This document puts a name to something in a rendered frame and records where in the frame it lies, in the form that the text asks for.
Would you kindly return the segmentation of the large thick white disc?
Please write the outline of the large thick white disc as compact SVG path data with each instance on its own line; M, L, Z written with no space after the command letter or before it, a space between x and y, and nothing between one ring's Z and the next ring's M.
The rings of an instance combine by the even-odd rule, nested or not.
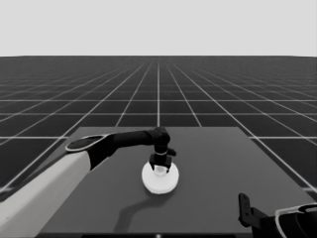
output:
M155 166L146 163L142 169L142 182L145 188L153 194L166 194L172 192L179 180L179 171L175 163L170 168Z

